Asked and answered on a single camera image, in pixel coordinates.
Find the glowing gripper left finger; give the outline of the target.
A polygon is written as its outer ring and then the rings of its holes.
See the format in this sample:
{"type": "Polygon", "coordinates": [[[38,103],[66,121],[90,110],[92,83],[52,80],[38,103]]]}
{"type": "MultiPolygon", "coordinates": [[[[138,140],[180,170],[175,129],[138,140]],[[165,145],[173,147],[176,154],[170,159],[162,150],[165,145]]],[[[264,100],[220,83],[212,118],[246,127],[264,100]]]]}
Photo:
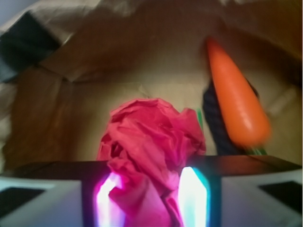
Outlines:
{"type": "Polygon", "coordinates": [[[102,161],[41,162],[0,176],[3,227],[122,227],[110,199],[121,177],[102,161]]]}

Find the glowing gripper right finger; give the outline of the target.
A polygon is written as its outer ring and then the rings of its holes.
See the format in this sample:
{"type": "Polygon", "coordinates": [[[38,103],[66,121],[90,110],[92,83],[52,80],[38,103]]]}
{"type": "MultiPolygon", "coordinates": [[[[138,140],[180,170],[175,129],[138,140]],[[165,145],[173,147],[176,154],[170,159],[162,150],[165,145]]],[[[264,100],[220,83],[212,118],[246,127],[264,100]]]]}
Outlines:
{"type": "Polygon", "coordinates": [[[300,227],[303,170],[273,156],[194,156],[181,172],[185,227],[300,227]]]}

